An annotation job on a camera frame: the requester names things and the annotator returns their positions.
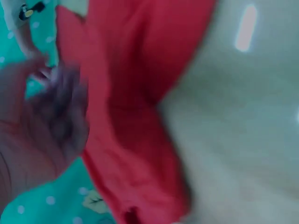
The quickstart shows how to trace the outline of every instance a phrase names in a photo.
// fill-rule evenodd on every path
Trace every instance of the red fabric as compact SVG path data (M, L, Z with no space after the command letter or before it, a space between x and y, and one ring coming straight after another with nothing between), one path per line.
M89 80L83 159L119 224L170 224L189 210L156 112L200 43L215 0L89 0L85 22L57 8L61 59Z

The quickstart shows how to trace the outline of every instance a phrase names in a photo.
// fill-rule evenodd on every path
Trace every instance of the hand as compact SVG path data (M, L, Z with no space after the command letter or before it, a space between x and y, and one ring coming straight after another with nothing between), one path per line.
M44 66L38 57L0 71L0 175L8 201L57 178L87 141L87 87L77 70L59 67L45 91L24 100L26 78Z

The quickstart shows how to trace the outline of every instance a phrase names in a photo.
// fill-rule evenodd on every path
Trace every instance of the cartoon print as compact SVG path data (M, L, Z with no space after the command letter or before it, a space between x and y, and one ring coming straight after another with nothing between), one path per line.
M104 202L101 195L95 190L89 191L88 195L85 197L82 205L86 208L89 208L99 214L109 212L109 209Z

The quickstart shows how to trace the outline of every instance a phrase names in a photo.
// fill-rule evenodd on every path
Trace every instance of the bed sheet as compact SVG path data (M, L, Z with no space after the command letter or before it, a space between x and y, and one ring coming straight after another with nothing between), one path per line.
M36 0L27 0L33 5ZM46 8L30 18L35 44L48 52L49 65L58 63L55 45L55 7L57 1L45 0ZM0 67L24 59L14 34L7 30L0 10ZM28 80L26 97L42 89L34 80ZM109 209L93 184L81 159L56 181L20 195L11 202L1 216L1 224L114 224Z

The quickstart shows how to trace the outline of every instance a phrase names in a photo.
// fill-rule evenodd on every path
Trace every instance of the cartoon character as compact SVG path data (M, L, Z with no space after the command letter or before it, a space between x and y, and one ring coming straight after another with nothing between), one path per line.
M45 9L45 4L40 1L38 3L36 3L32 8L28 9L26 4L22 4L21 8L20 8L20 13L19 13L19 18L22 21L25 21L27 19L29 19L30 16L32 16L32 14L37 11L38 13L40 13L41 11L43 11Z
M82 205L86 208L89 208L99 214L109 212L109 209L102 199L101 195L95 190L89 191L88 195L85 197Z

